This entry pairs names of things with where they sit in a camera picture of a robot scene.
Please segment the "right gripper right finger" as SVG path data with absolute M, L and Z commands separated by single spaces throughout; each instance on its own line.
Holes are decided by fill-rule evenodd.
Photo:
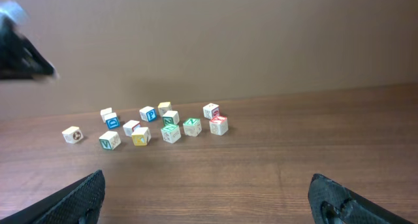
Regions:
M 322 174 L 313 175 L 308 201 L 315 224 L 411 224 Z

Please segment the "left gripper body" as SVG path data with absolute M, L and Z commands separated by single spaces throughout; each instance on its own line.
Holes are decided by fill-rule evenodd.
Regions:
M 9 17 L 1 18 L 1 80 L 56 78 L 55 67 L 17 30 Z

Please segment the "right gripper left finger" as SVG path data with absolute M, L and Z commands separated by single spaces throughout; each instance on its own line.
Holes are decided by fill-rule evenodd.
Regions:
M 5 217 L 8 224 L 96 224 L 105 199 L 101 170 L 64 187 L 35 204 Z

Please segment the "teal-edged wooden block V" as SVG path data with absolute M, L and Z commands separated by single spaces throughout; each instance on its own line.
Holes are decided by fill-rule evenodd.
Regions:
M 116 131 L 107 131 L 99 137 L 99 144 L 104 150 L 114 150 L 121 144 L 121 139 Z

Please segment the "green wooden block Z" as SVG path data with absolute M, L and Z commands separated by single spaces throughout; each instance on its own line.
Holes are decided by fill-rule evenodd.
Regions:
M 161 134 L 165 142 L 175 143 L 181 138 L 180 127 L 175 124 L 167 124 L 161 129 Z

